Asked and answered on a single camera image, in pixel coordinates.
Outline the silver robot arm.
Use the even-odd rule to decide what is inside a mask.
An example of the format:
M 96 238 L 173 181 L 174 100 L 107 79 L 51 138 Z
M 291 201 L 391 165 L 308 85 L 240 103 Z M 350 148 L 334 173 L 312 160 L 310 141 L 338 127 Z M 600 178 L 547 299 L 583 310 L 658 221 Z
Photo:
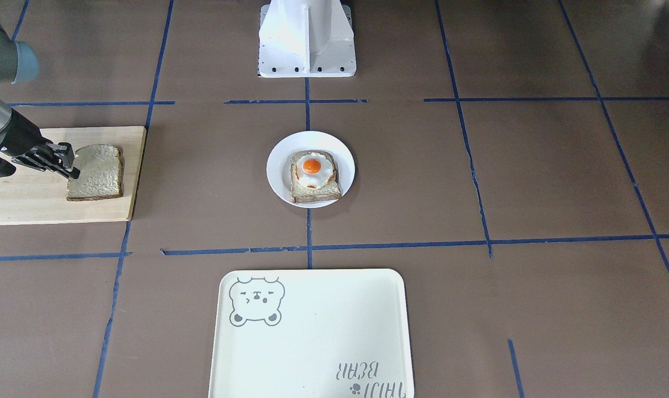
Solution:
M 0 23 L 0 84 L 36 79 L 39 61 L 26 42 L 13 40 Z M 51 171 L 76 180 L 75 153 L 70 143 L 53 143 L 39 127 L 0 99 L 0 178 L 16 172 L 21 165 L 41 172 Z

